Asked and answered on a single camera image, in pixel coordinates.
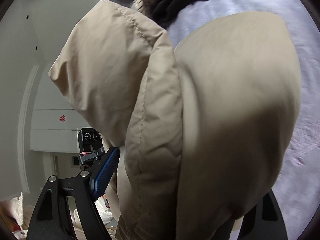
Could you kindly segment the white sleeve left forearm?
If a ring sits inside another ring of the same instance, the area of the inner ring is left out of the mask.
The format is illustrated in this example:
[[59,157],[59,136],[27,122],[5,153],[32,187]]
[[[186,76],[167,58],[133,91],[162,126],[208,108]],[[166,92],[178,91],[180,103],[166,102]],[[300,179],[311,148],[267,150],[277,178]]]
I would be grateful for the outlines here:
[[1,202],[1,218],[17,239],[27,239],[34,206],[23,206],[23,193]]

